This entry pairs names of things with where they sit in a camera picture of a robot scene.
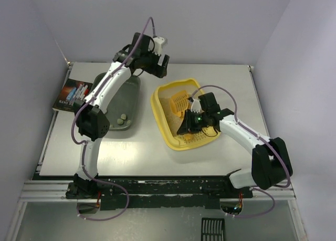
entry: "yellow bowl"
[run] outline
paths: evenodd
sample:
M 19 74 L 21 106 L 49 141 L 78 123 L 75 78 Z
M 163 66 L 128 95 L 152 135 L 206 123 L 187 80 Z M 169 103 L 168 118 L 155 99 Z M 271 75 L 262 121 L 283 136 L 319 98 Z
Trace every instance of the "yellow bowl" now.
M 193 135 L 177 135 L 173 136 L 161 102 L 160 98 L 171 98 L 176 93 L 180 91 L 186 91 L 187 93 L 191 94 L 195 90 L 200 87 L 199 83 L 194 78 L 188 78 L 185 80 L 178 80 L 174 82 L 170 82 L 166 85 L 159 86 L 153 93 L 151 97 L 151 106 L 154 113 L 155 120 L 157 122 L 157 126 L 163 136 L 164 141 L 166 144 L 173 150 L 182 151 L 188 150 L 193 148 L 198 148 L 199 146 L 203 146 L 212 142 L 213 140 L 217 139 L 220 135 L 216 135 L 216 132 L 212 127 L 204 128 L 204 132 L 195 133 Z M 200 90 L 195 96 L 199 96 L 204 94 L 203 90 Z

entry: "white table surface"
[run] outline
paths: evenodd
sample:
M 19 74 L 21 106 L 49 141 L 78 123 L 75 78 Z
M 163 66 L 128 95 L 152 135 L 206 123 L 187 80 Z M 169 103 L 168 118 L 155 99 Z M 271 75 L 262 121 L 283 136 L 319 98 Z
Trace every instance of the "white table surface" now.
M 106 72 L 108 63 L 74 63 L 70 78 L 93 82 Z M 174 151 L 164 142 L 157 127 L 150 97 L 155 89 L 174 80 L 195 78 L 199 84 L 215 84 L 229 90 L 238 104 L 238 117 L 249 126 L 266 134 L 253 80 L 244 65 L 174 65 L 159 79 L 144 73 L 138 115 L 131 128 L 109 132 L 102 140 L 99 175 L 225 175 L 236 169 L 251 167 L 251 156 L 238 143 L 222 134 L 215 141 L 197 149 Z M 212 91 L 221 108 L 234 106 L 230 97 L 220 90 Z M 40 175 L 74 175 L 80 161 L 80 146 L 70 137 L 74 114 L 59 112 L 49 137 Z

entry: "metal table surface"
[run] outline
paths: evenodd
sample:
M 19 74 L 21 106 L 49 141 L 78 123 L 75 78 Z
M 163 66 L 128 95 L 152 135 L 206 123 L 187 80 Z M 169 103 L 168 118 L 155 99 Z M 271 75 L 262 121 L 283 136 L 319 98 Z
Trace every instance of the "metal table surface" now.
M 248 201 L 245 212 L 264 211 L 270 204 Z M 116 212 L 99 212 L 95 217 L 112 214 Z M 117 219 L 98 223 L 76 217 L 76 203 L 28 203 L 16 240 L 197 241 L 201 240 L 202 217 L 225 218 L 227 241 L 298 240 L 286 201 L 279 201 L 271 213 L 253 220 L 224 217 L 219 209 L 182 207 L 128 209 Z
M 69 78 L 93 82 L 106 72 L 109 63 L 74 63 Z M 157 127 L 150 97 L 155 89 L 174 80 L 195 78 L 200 85 L 215 84 L 229 90 L 238 103 L 238 117 L 262 134 L 267 134 L 263 115 L 248 66 L 244 65 L 174 65 L 159 79 L 140 76 L 138 114 L 127 131 L 109 132 L 103 139 L 98 157 L 100 175 L 225 175 L 251 166 L 249 153 L 226 135 L 197 149 L 171 150 Z M 212 91 L 222 108 L 233 110 L 230 97 L 220 90 Z M 70 137 L 74 115 L 57 112 L 54 116 L 40 162 L 41 176 L 72 176 L 79 165 L 80 146 Z

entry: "white plastic piece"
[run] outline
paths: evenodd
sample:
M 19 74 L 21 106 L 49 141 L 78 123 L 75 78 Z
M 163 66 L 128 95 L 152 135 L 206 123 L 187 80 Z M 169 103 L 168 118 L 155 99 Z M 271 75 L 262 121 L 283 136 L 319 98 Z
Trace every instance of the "white plastic piece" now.
M 242 187 L 256 186 L 253 180 L 251 169 L 242 169 L 229 176 L 230 181 L 234 188 L 239 189 Z
M 193 103 L 192 103 L 192 105 L 191 105 L 190 110 L 191 110 L 192 112 L 197 112 L 197 113 L 200 113 L 200 112 L 201 112 L 202 107 L 201 107 L 201 103 L 200 103 L 199 99 L 194 98 L 194 101 L 193 101 Z
M 99 146 L 102 139 L 96 139 L 95 141 L 91 141 L 91 139 L 86 137 L 85 135 L 82 136 L 82 138 L 88 141 L 84 159 L 85 170 L 88 172 L 90 176 L 95 177 L 98 174 L 97 161 L 98 161 Z M 84 180 L 89 180 L 89 178 L 84 174 L 83 165 L 81 164 L 83 148 L 84 145 L 81 146 L 80 163 L 76 173 L 80 178 Z
M 90 100 L 95 93 L 97 92 L 98 88 L 102 85 L 105 79 L 111 75 L 111 73 L 121 65 L 120 62 L 113 62 L 105 76 L 99 82 L 99 84 L 95 87 L 95 89 L 89 93 L 85 99 L 88 101 Z M 92 106 L 99 106 L 99 109 L 105 114 L 107 112 L 107 106 L 110 103 L 113 96 L 117 93 L 119 88 L 122 84 L 131 77 L 131 70 L 125 66 L 121 67 L 118 72 L 116 72 L 112 78 L 105 84 L 105 86 L 100 91 L 99 95 L 97 96 L 96 100 L 94 100 L 91 105 Z
M 241 121 L 239 122 L 259 135 L 258 132 L 253 130 L 251 127 L 249 127 L 245 123 Z M 222 133 L 227 134 L 228 136 L 233 138 L 235 141 L 237 141 L 251 155 L 252 155 L 252 150 L 256 145 L 263 144 L 254 135 L 252 135 L 251 133 L 246 131 L 244 128 L 242 128 L 240 125 L 238 125 L 235 121 L 234 115 L 229 115 L 229 116 L 226 116 L 224 119 L 222 119 L 219 122 L 219 128 Z M 269 137 L 265 135 L 260 135 L 260 136 L 263 139 L 265 139 L 267 142 L 269 142 L 269 139 L 270 139 Z
M 238 120 L 238 122 L 243 124 L 248 129 L 252 130 L 254 133 L 258 135 L 258 137 L 262 137 L 269 142 L 270 140 L 269 137 L 261 135 L 260 133 L 256 132 L 255 130 L 253 130 L 251 127 L 241 122 L 240 120 Z M 237 141 L 243 148 L 245 148 L 250 153 L 250 155 L 252 155 L 253 149 L 256 147 L 256 145 L 263 144 L 253 134 L 242 128 L 236 122 L 234 115 L 228 115 L 224 119 L 222 119 L 219 122 L 219 128 L 222 133 L 227 134 L 235 141 Z M 231 174 L 229 178 L 234 188 L 256 186 L 256 183 L 252 177 L 251 169 L 239 170 Z
M 162 50 L 163 47 L 167 44 L 167 39 L 160 36 L 156 36 L 153 38 L 153 40 L 155 45 L 153 52 L 158 56 L 162 55 Z

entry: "black grate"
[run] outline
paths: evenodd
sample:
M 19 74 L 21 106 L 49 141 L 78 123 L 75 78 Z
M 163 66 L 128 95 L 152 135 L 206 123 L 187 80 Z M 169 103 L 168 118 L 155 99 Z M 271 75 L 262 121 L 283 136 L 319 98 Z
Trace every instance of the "black grate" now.
M 225 241 L 223 218 L 202 218 L 201 241 Z

